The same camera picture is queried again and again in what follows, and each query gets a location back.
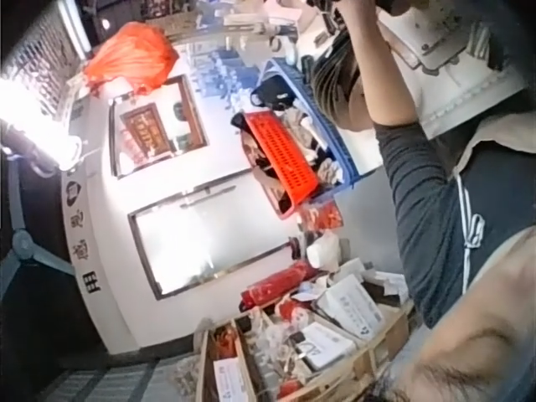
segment gray t-shirt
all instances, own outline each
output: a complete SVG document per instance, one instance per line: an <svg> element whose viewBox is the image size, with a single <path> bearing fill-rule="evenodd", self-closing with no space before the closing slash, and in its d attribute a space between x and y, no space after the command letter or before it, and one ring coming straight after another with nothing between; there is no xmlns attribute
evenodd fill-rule
<svg viewBox="0 0 536 402"><path fill-rule="evenodd" d="M399 252L410 296L434 327L461 296L464 239L455 179L420 124L375 126L393 192ZM504 241L536 223L536 156L478 144L461 173L472 212L486 221L471 252L469 283Z"/></svg>

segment apron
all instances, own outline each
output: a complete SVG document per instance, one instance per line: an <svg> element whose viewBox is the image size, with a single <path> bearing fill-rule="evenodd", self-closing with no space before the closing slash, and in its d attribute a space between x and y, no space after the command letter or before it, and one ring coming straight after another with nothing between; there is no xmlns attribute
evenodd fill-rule
<svg viewBox="0 0 536 402"><path fill-rule="evenodd" d="M469 141L460 162L454 168L454 177L458 186L458 198L461 211L461 228L464 238L464 260L463 260L463 287L462 294L465 294L469 287L469 275L471 274L471 251L480 247L484 238L485 219L480 214L473 213L471 209L470 194L463 185L460 173L471 159L474 147L484 141L495 141L503 147L514 151L528 152L536 154L536 112L507 115L503 117L491 117L486 119L478 127L475 136ZM478 281L497 261L504 257L515 245L526 231L515 234L499 246L475 278Z"/></svg>

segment white wall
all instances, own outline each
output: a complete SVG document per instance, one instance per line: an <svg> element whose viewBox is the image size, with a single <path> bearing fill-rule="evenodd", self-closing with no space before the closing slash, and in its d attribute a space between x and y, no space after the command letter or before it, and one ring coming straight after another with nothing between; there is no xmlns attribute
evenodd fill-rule
<svg viewBox="0 0 536 402"><path fill-rule="evenodd" d="M171 75L182 68L179 62ZM85 125L84 137L88 136L90 148L98 151L86 159L84 169L87 179L86 183L81 184L86 189L88 215L98 248L98 253L91 258L97 259L95 266L102 266L109 288L85 295L85 302L94 321L103 323L97 326L99 331L109 332L109 326L113 326L114 321L124 320L130 332L124 336L132 336L138 348L180 338L192 333L203 317L215 321L232 317L238 313L240 293L249 284L290 265L290 250L284 249L233 274L157 301L143 270L127 215L170 195L247 168L239 136L229 125L228 112L217 108L215 103L198 102L209 138L207 147L157 163L118 180L111 176L106 95L101 99L91 98L89 103L84 111L89 123ZM168 103L167 107L173 112L173 103ZM273 214L266 198L255 198L258 197L251 199L251 202L266 205L267 212L259 219ZM68 225L67 215L65 229L72 248L76 238ZM76 259L73 262L78 269L79 262ZM80 288L84 294L85 289L82 285ZM121 317L103 307L100 301L107 296L113 297ZM116 345L121 343L121 339L117 339L120 336L117 332L107 333L103 337L108 339L105 344L110 353L118 353Z"/></svg>

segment window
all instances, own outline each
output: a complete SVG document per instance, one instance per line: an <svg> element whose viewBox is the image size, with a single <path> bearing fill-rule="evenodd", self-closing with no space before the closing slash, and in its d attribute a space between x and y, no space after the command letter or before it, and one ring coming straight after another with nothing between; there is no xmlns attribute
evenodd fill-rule
<svg viewBox="0 0 536 402"><path fill-rule="evenodd" d="M185 75L147 96L115 98L109 118L111 171L118 178L207 145Z"/></svg>
<svg viewBox="0 0 536 402"><path fill-rule="evenodd" d="M249 169L149 205L129 222L158 300L274 253L297 232L293 219L277 218Z"/></svg>

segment fan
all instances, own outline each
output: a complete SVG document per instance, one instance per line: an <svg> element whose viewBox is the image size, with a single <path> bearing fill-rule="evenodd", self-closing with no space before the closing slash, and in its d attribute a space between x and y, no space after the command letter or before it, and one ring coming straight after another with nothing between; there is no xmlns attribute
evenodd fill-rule
<svg viewBox="0 0 536 402"><path fill-rule="evenodd" d="M8 164L8 199L13 239L12 249L0 262L0 301L24 261L36 260L66 274L75 274L75 270L70 263L36 245L30 233L25 229L23 206L20 200L18 160L11 161Z"/></svg>

